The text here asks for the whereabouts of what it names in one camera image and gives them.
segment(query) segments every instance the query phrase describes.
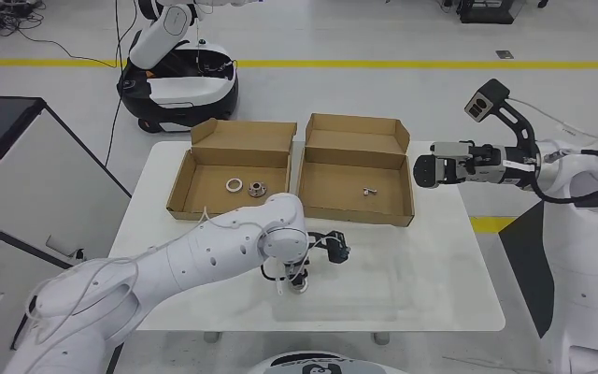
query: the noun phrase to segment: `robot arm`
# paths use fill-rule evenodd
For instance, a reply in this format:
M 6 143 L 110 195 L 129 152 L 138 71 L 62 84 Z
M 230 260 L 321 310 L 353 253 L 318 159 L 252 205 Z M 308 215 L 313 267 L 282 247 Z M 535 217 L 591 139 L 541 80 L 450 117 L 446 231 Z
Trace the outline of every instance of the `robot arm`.
M 477 146 L 472 140 L 435 142 L 432 154 L 419 157 L 414 165 L 416 183 L 425 188 L 466 181 L 514 184 L 555 204 L 598 198 L 598 192 L 565 198 L 546 194 L 560 191 L 582 173 L 598 180 L 598 142 L 581 149 L 563 141 L 536 141 L 529 121 L 506 102 L 509 94 L 501 82 L 491 79 L 472 97 L 465 112 L 476 122 L 490 115 L 498 117 L 515 133 L 516 146 Z
M 152 69 L 179 41 L 185 37 L 195 19 L 203 13 L 198 6 L 221 7 L 231 4 L 241 7 L 262 0 L 138 0 L 139 9 L 152 24 L 141 32 L 131 48 L 129 58 L 133 65 Z
M 200 223 L 159 248 L 125 259 L 93 260 L 50 280 L 37 320 L 5 373 L 97 373 L 104 353 L 124 342 L 167 298 L 236 277 L 268 257 L 303 263 L 303 208 L 292 194 Z

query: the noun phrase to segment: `table leg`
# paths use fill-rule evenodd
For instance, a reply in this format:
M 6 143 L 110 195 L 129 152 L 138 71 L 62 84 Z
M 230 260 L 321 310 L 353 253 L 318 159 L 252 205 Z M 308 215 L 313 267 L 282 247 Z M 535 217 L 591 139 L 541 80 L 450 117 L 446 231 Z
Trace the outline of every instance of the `table leg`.
M 214 343 L 218 342 L 218 340 L 221 339 L 221 336 L 222 336 L 222 333 L 218 333 L 218 332 L 204 333 L 204 341 L 206 343 L 214 344 Z
M 391 333 L 372 333 L 372 338 L 377 345 L 387 345 L 391 342 Z

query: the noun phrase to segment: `cardboard box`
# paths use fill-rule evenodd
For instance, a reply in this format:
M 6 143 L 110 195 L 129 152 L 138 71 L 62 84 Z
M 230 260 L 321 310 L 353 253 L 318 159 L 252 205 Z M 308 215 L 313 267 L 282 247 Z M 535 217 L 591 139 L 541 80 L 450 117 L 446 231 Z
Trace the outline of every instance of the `cardboard box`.
M 191 130 L 192 146 L 183 157 L 166 209 L 178 220 L 199 220 L 204 211 L 218 215 L 259 206 L 271 194 L 289 191 L 291 144 L 297 123 L 208 120 Z M 238 193 L 226 190 L 231 178 L 243 181 Z M 267 193 L 248 194 L 260 181 Z
M 409 226 L 415 214 L 400 121 L 312 114 L 306 129 L 299 198 L 305 215 Z M 363 188 L 377 194 L 363 195 Z

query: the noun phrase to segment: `cardboard box lid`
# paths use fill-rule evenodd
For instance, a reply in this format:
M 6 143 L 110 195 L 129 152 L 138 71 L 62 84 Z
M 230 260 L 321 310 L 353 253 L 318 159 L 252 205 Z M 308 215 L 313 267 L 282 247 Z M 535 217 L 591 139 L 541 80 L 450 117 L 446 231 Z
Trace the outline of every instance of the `cardboard box lid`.
M 286 167 L 296 131 L 296 122 L 210 119 L 192 128 L 192 155 L 202 165 Z
M 306 160 L 395 169 L 405 160 L 409 139 L 399 120 L 314 113 L 306 129 Z

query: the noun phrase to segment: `white table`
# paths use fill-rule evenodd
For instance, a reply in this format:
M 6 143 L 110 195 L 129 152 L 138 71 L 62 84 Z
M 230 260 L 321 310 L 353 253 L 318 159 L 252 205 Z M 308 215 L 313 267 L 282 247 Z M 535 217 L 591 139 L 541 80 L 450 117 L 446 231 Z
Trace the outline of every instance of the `white table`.
M 429 142 L 412 142 L 413 164 Z M 149 155 L 111 257 L 131 256 L 190 230 L 165 209 L 186 141 L 156 144 Z M 498 298 L 456 186 L 414 184 L 408 228 L 307 219 L 309 231 L 342 231 L 349 260 L 330 264 L 310 253 L 309 288 L 280 296 L 259 269 L 197 287 L 158 306 L 140 330 L 226 331 L 498 331 Z M 272 264 L 267 270 L 273 273 Z

